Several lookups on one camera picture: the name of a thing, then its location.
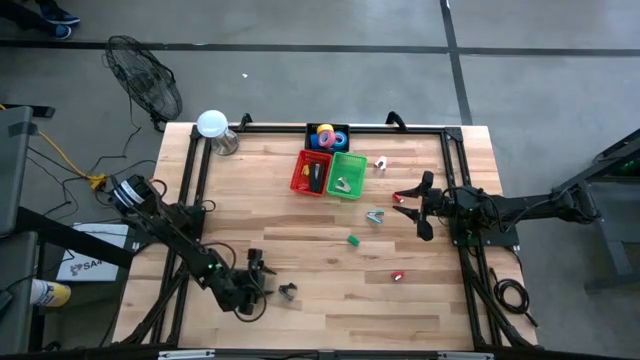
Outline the grey metal rack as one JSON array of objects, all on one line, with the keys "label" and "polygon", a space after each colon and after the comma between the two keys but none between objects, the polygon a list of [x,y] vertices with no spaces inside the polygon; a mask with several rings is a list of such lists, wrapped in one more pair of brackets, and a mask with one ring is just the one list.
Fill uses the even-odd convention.
[{"label": "grey metal rack", "polygon": [[578,188],[597,211],[596,228],[613,272],[587,282],[588,293],[640,285],[640,266],[628,256],[640,247],[640,128],[597,153],[592,163],[558,186]]}]

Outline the black plastic basket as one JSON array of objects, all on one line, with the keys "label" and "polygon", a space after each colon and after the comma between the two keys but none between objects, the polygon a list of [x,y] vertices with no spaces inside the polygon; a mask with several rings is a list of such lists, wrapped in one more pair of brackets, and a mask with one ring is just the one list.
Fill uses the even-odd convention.
[{"label": "black plastic basket", "polygon": [[335,151],[334,149],[328,148],[321,148],[318,150],[315,149],[311,149],[310,148],[310,136],[312,134],[317,134],[316,133],[316,128],[317,126],[320,125],[320,123],[307,123],[306,124],[306,131],[305,131],[305,140],[304,140],[304,149],[305,150],[311,150],[311,151],[316,151],[316,152],[323,152],[323,153],[330,153],[333,154],[335,152],[348,152],[350,150],[350,126],[346,125],[346,124],[331,124],[334,127],[334,132],[335,131],[342,131],[344,132],[347,136],[348,136],[348,144],[347,147],[344,150],[339,150],[339,151]]}]

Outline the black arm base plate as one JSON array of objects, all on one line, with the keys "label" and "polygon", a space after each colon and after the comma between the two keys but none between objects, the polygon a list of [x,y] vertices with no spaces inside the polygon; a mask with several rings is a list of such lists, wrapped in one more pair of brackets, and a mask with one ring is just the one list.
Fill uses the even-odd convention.
[{"label": "black arm base plate", "polygon": [[448,217],[451,242],[458,247],[497,246],[512,247],[520,244],[515,228],[506,230],[493,214],[484,210],[458,211]]},{"label": "black arm base plate", "polygon": [[159,203],[149,208],[134,208],[136,226],[146,233],[147,242],[167,246],[195,246],[207,209],[183,203]]}]

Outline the grey equipment cabinet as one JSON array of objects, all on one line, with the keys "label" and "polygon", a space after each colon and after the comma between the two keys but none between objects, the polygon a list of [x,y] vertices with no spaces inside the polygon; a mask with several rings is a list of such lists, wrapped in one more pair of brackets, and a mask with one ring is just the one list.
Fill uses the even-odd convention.
[{"label": "grey equipment cabinet", "polygon": [[0,356],[28,350],[37,236],[17,228],[32,109],[0,110]]}]

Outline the black stapler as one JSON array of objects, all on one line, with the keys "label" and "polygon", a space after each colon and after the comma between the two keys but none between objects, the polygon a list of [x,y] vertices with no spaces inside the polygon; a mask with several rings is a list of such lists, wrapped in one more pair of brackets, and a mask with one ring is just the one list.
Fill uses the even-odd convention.
[{"label": "black stapler", "polygon": [[310,191],[320,194],[323,191],[325,167],[323,163],[313,162],[310,165]]}]

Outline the yellow white spray can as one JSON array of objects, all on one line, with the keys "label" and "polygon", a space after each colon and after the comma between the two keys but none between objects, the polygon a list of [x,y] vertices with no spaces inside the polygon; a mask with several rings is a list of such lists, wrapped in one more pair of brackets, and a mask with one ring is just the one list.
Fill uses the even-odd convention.
[{"label": "yellow white spray can", "polygon": [[71,297],[71,288],[67,285],[33,279],[31,282],[30,304],[41,307],[61,307]]}]

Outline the black floor fan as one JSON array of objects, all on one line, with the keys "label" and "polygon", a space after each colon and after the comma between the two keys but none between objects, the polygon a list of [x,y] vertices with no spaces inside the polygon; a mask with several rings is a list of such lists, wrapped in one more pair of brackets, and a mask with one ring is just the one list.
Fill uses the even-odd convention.
[{"label": "black floor fan", "polygon": [[154,129],[163,133],[166,124],[176,120],[183,109],[174,72],[126,35],[107,40],[105,58],[131,100],[149,114]]}]

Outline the green plastic basket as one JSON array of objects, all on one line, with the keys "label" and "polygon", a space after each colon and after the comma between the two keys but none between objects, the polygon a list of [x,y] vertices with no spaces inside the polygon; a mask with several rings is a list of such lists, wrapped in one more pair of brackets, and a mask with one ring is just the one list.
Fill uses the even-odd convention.
[{"label": "green plastic basket", "polygon": [[[364,179],[367,170],[367,158],[358,154],[337,152],[333,156],[329,171],[326,191],[332,196],[350,200],[359,199],[364,188]],[[336,180],[345,177],[351,186],[350,193],[338,191],[335,188]]]}]

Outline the person's leg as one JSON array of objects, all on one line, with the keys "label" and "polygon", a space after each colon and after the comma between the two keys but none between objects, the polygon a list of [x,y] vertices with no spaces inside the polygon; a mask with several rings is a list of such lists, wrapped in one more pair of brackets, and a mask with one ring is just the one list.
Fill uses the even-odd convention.
[{"label": "person's leg", "polygon": [[0,0],[0,18],[15,23],[23,30],[38,30],[54,33],[56,26],[44,20],[40,15],[11,0]]}]

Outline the white printed box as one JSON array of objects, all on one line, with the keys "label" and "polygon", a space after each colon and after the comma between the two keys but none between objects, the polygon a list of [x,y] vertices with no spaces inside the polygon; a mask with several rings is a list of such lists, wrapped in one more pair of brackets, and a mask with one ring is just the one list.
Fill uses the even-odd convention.
[{"label": "white printed box", "polygon": [[[74,229],[103,242],[125,247],[129,227],[124,224],[75,224]],[[58,282],[113,282],[119,267],[102,260],[66,250],[56,275]]]}]

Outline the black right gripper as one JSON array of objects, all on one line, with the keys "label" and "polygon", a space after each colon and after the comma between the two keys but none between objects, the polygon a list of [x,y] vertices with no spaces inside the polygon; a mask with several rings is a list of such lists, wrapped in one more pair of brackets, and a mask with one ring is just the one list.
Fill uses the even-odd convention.
[{"label": "black right gripper", "polygon": [[414,224],[417,224],[417,234],[424,241],[433,239],[433,228],[427,221],[428,216],[450,216],[450,199],[443,194],[440,188],[433,187],[433,181],[434,174],[430,171],[425,171],[420,185],[412,189],[395,192],[395,195],[400,197],[422,198],[420,210],[397,205],[394,205],[393,209],[408,217]]}]

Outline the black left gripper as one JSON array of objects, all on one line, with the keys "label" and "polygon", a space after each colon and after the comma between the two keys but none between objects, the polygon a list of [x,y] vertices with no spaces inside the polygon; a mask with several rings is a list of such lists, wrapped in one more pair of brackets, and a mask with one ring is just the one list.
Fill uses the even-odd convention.
[{"label": "black left gripper", "polygon": [[235,275],[235,284],[241,292],[240,302],[236,311],[239,313],[252,313],[258,300],[274,293],[265,290],[266,274],[277,275],[277,272],[265,265],[263,251],[250,248],[247,253],[247,268],[238,270]]}]

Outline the white globe table lamp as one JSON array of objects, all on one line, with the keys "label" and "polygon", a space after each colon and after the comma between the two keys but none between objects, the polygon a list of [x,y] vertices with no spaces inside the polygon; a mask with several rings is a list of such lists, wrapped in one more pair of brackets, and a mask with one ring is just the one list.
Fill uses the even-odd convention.
[{"label": "white globe table lamp", "polygon": [[211,142],[213,151],[220,156],[234,154],[239,147],[237,134],[229,127],[227,117],[218,110],[207,110],[196,120],[200,135]]}]

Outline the red plastic basket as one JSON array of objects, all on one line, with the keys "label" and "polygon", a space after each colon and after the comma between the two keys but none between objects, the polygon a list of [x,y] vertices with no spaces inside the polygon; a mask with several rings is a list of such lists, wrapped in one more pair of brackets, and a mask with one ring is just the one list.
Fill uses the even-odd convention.
[{"label": "red plastic basket", "polygon": [[[304,176],[301,174],[302,167],[304,165],[308,165],[310,169],[310,165],[313,162],[323,163],[325,167],[323,191],[320,194],[310,191],[310,174],[308,176]],[[296,160],[294,171],[291,177],[290,189],[296,193],[303,194],[303,195],[315,196],[315,197],[323,196],[326,191],[331,162],[332,162],[332,156],[329,154],[310,151],[310,150],[301,150]]]}]

